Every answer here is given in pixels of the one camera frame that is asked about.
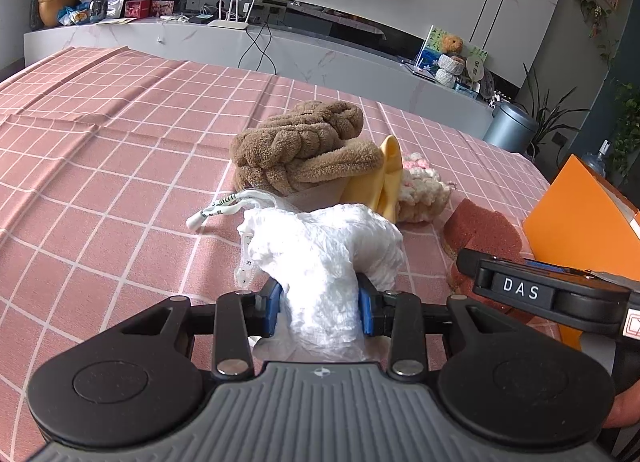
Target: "green plant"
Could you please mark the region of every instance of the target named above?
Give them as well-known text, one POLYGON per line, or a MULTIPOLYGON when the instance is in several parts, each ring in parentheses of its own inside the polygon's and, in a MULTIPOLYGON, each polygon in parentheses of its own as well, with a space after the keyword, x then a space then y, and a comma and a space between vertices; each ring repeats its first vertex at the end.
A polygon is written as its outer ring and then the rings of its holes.
POLYGON ((622 114, 616 123, 613 138, 613 152, 609 154, 609 163, 615 171, 628 174, 631 165, 628 157, 640 147, 640 88, 631 83, 620 83, 616 101, 622 107, 622 114))
POLYGON ((616 39, 612 42, 609 38, 607 19, 609 19, 609 15, 613 12, 611 9, 602 7, 596 0, 575 1, 580 4, 580 11, 582 12, 584 23, 591 25, 589 37, 601 42, 596 45, 597 48, 600 49, 600 57, 607 64, 607 68, 611 68, 613 57, 616 54, 616 48, 620 43, 620 40, 616 39))
POLYGON ((558 103, 556 103, 553 107, 549 106, 549 95, 551 94, 551 89, 546 90, 546 94, 544 97, 540 98, 540 85, 538 84, 538 76, 536 75, 536 70, 531 67, 530 70, 527 70, 527 66, 523 64, 524 70, 526 72, 527 79, 527 88, 529 89, 529 93, 531 94, 531 110, 529 111, 526 107, 523 106, 524 110, 526 110, 529 115, 535 119, 538 123, 538 130, 536 131, 533 139, 531 140, 531 144, 527 151, 529 151, 530 155, 535 158, 536 155, 540 152, 540 143, 545 138, 547 134, 551 132, 555 132, 556 130, 571 130, 574 132, 579 131, 579 128, 572 127, 571 125, 566 125, 564 123, 560 123, 559 119, 565 114, 570 114, 572 112, 588 112, 590 109, 588 108, 577 108, 577 109, 568 109, 562 108, 562 103, 566 101, 571 94, 575 92, 577 87, 573 87, 569 92, 567 92, 564 96, 560 98, 558 103))

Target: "gray textured handle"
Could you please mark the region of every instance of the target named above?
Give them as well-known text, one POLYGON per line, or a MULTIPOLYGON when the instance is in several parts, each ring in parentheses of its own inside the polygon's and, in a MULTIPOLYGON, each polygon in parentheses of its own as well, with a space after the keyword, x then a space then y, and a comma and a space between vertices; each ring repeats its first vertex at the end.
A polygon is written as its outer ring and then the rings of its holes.
POLYGON ((428 388, 377 365, 270 363, 258 378, 224 384, 184 429, 145 447, 83 452, 52 443, 34 462, 605 462, 595 444, 557 454, 517 453, 467 434, 428 388))

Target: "glass vase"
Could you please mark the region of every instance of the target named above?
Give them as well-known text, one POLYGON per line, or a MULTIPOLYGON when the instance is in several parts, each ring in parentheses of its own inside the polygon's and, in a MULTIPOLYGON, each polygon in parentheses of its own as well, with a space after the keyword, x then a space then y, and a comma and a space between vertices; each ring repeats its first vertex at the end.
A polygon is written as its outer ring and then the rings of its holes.
POLYGON ((89 4, 89 22, 94 24, 106 18, 108 3, 108 0, 91 0, 89 4))

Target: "yellow rubber glove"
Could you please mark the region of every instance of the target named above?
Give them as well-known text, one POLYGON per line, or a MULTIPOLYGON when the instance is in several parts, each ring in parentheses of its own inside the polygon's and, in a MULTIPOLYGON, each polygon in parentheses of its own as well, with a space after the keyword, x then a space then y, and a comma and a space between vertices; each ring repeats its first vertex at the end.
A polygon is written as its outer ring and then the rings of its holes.
POLYGON ((402 181, 402 153, 394 135, 380 145, 384 163, 380 169, 352 177, 342 192, 341 204, 364 204, 396 223, 396 202, 402 181))

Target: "pink knitted item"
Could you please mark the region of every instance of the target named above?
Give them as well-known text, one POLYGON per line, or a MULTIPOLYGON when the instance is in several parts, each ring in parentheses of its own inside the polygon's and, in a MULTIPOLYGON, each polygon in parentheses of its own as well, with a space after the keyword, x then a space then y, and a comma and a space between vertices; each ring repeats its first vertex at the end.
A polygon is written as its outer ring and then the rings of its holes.
POLYGON ((405 155, 402 167, 396 221, 432 222, 449 202, 454 184, 442 182, 437 171, 417 152, 405 155))

